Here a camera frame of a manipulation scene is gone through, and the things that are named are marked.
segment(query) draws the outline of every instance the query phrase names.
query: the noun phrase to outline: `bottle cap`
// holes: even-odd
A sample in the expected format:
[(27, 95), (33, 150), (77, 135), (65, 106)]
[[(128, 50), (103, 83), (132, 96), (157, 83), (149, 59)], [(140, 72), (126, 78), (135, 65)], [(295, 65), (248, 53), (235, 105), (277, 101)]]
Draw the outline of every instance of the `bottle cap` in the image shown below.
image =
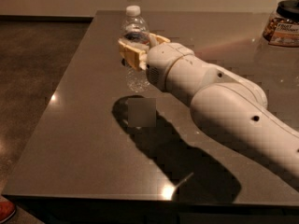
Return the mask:
[(285, 0), (279, 2), (277, 13), (287, 19), (299, 21), (299, 0)]
[(126, 8), (126, 15), (135, 17), (140, 15), (140, 6), (129, 6)]

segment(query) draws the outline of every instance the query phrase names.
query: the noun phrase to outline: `white bottle cap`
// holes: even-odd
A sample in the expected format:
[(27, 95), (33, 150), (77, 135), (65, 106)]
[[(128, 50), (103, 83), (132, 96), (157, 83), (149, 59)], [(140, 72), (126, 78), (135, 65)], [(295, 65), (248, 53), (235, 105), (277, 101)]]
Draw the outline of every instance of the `white bottle cap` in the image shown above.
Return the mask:
[(140, 6), (129, 6), (126, 8), (126, 15), (135, 17), (140, 15)]

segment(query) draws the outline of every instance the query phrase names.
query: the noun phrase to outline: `red shoe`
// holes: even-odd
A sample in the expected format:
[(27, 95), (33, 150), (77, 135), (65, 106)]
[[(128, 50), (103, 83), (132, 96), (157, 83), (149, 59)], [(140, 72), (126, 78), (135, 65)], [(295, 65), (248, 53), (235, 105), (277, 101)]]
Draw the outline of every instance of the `red shoe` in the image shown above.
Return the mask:
[(0, 223), (6, 222), (16, 212), (16, 206), (11, 202), (0, 202)]

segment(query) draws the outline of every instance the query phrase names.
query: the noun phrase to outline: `baseboard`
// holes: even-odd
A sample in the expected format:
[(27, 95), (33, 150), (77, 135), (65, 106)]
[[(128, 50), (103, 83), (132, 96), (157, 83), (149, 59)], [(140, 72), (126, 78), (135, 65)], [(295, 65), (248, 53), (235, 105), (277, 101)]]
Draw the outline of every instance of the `baseboard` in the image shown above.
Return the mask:
[(93, 17), (18, 16), (0, 15), (0, 21), (92, 22)]

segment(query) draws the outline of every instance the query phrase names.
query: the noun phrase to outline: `clear water bottle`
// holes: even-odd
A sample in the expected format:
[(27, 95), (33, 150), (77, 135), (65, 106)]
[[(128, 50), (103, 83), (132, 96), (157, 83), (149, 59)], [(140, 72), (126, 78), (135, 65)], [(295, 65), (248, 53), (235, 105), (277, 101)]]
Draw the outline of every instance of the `clear water bottle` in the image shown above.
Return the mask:
[[(126, 18), (121, 26), (121, 37), (129, 40), (130, 45), (138, 49), (148, 51), (150, 49), (150, 30), (147, 23), (140, 16), (139, 6), (129, 6), (126, 8)], [(146, 91), (150, 87), (144, 70), (136, 71), (129, 64), (127, 68), (127, 85), (134, 92)]]

